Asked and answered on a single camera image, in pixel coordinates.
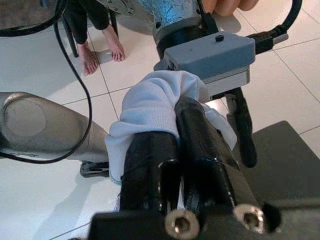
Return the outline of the person bare hand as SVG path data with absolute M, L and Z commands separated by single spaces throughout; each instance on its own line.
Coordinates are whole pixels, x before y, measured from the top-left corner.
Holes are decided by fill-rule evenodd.
M 202 5 L 206 13 L 216 13 L 222 17 L 232 15 L 236 9 L 245 12 L 250 11 L 257 3 L 258 0 L 202 0 Z

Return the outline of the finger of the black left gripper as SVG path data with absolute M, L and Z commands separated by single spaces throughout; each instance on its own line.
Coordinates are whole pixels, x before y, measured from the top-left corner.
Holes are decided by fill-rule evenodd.
M 253 141 L 252 119 L 240 87 L 226 93 L 226 101 L 229 113 L 227 120 L 237 135 L 237 149 L 241 162 L 247 168 L 253 168 L 257 164 L 257 151 Z

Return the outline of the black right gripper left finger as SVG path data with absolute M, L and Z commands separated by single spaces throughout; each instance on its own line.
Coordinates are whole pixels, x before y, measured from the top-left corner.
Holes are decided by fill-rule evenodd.
M 168 213 L 178 206 L 181 164 L 178 143 L 168 132 L 136 133 L 126 151 L 119 209 Z

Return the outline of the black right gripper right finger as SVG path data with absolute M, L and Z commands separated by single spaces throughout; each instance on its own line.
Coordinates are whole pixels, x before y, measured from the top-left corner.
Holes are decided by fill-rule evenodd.
M 221 131 L 211 125 L 195 99 L 182 96 L 174 110 L 182 153 L 185 207 L 234 207 L 237 202 L 227 167 L 238 170 L 239 166 Z

